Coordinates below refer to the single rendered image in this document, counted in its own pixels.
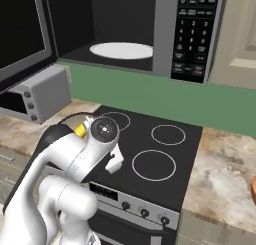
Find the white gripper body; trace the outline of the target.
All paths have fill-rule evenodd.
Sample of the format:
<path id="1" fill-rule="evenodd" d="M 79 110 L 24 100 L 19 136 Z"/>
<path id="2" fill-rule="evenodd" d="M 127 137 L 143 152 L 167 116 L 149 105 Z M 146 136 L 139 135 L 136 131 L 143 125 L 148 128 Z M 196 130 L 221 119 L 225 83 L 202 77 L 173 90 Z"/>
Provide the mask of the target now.
<path id="1" fill-rule="evenodd" d="M 124 157 L 120 151 L 119 145 L 116 145 L 114 149 L 111 151 L 111 159 L 107 163 L 105 169 L 110 173 L 113 174 L 114 172 L 118 171 L 122 167 L 122 163 L 124 161 Z"/>

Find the yellow corn cob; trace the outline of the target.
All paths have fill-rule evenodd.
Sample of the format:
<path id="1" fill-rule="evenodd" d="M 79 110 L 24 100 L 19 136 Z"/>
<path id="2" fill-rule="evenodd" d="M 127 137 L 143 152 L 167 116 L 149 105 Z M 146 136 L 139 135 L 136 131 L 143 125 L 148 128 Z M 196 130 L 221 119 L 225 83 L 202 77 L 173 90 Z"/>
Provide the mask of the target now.
<path id="1" fill-rule="evenodd" d="M 75 129 L 74 132 L 80 137 L 84 138 L 87 135 L 87 131 L 83 124 L 79 124 Z"/>

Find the white microwave turntable plate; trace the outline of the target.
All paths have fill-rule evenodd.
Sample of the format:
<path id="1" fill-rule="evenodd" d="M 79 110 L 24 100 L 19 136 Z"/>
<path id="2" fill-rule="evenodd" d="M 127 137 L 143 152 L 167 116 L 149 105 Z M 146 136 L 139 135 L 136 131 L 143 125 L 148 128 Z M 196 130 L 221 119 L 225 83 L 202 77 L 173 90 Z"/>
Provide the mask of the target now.
<path id="1" fill-rule="evenodd" d="M 140 60 L 153 56 L 153 47 L 132 42 L 106 42 L 95 44 L 90 51 L 100 57 L 118 60 Z"/>

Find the silver microwave oven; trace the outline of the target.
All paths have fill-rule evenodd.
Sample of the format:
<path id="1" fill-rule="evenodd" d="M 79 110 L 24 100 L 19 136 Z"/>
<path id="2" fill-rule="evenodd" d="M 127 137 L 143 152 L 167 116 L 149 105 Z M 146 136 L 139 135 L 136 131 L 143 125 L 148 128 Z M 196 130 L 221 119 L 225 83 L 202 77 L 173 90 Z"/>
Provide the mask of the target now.
<path id="1" fill-rule="evenodd" d="M 204 84 L 212 69 L 225 0 L 48 0 L 58 58 Z M 153 56 L 118 60 L 90 47 L 132 42 Z"/>

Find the black microwave door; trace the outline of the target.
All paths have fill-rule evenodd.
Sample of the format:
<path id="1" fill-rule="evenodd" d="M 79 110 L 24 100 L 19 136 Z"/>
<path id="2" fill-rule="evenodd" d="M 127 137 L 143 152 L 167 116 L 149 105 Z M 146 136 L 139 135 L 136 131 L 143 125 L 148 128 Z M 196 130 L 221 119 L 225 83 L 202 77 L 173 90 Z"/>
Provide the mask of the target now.
<path id="1" fill-rule="evenodd" d="M 56 60 L 48 0 L 0 0 L 0 94 Z"/>

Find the black glass hob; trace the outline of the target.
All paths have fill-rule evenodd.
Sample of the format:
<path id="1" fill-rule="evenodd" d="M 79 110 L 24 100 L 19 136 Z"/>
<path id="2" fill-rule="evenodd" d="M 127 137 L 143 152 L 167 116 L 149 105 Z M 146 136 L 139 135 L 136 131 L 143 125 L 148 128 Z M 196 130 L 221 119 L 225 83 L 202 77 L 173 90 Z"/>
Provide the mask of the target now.
<path id="1" fill-rule="evenodd" d="M 119 125 L 124 162 L 113 174 L 99 174 L 90 189 L 115 202 L 125 194 L 180 211 L 202 128 L 107 106 L 94 114 Z"/>

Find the silver and black oven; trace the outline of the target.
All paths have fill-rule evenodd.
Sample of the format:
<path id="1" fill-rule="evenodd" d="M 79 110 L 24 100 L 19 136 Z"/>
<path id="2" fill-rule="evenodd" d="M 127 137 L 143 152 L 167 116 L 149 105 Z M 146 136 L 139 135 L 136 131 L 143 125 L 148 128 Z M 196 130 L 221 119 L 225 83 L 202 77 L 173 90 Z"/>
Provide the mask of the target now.
<path id="1" fill-rule="evenodd" d="M 173 193 L 176 167 L 125 164 L 117 172 L 106 171 L 83 185 L 99 200 L 98 211 L 89 220 L 103 245 L 175 245 L 181 199 Z M 123 210 L 128 202 L 130 209 Z M 145 208 L 149 216 L 143 218 Z M 163 225 L 161 216 L 169 218 Z"/>

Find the silver toaster oven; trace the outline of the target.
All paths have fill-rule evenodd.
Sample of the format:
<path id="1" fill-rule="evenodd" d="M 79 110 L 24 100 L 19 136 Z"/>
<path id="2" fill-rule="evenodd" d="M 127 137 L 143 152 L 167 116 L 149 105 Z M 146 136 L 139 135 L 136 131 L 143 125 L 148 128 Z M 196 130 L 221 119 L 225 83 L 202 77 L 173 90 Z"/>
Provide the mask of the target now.
<path id="1" fill-rule="evenodd" d="M 70 70 L 52 65 L 0 94 L 0 114 L 42 124 L 71 103 Z"/>

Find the grey drawer front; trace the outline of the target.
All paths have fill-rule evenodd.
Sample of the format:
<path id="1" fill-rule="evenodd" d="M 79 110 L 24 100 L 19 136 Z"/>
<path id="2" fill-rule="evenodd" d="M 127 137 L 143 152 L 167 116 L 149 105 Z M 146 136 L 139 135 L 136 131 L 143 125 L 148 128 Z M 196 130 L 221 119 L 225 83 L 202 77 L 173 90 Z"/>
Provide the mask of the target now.
<path id="1" fill-rule="evenodd" d="M 15 160 L 12 162 L 0 158 L 0 204 L 4 204 L 26 166 L 28 159 L 12 149 L 7 149 L 2 146 L 0 146 L 0 154 L 15 157 Z"/>

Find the grey base cupboard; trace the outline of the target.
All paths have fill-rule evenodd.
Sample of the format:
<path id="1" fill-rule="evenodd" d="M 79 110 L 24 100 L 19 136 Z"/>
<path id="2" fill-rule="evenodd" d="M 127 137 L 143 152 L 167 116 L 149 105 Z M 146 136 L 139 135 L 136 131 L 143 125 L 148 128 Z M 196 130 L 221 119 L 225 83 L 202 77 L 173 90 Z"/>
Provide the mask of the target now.
<path id="1" fill-rule="evenodd" d="M 176 245 L 256 245 L 256 234 L 183 209 Z"/>

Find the orange round object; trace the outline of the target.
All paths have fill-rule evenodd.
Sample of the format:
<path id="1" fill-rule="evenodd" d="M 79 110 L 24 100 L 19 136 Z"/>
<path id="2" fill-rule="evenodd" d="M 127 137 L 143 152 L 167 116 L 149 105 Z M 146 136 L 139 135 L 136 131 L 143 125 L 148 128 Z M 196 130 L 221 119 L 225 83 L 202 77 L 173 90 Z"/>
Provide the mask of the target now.
<path id="1" fill-rule="evenodd" d="M 253 180 L 251 182 L 251 195 L 252 195 L 252 199 L 256 205 L 256 176 L 253 178 Z"/>

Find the beige wall cupboard door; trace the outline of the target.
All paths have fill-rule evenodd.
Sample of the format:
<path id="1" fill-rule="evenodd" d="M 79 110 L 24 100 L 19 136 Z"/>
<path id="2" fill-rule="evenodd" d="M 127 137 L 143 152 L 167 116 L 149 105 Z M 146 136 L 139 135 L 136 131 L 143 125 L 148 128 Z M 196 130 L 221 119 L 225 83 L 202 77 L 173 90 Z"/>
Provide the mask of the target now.
<path id="1" fill-rule="evenodd" d="M 256 0 L 226 0 L 211 82 L 256 90 Z"/>

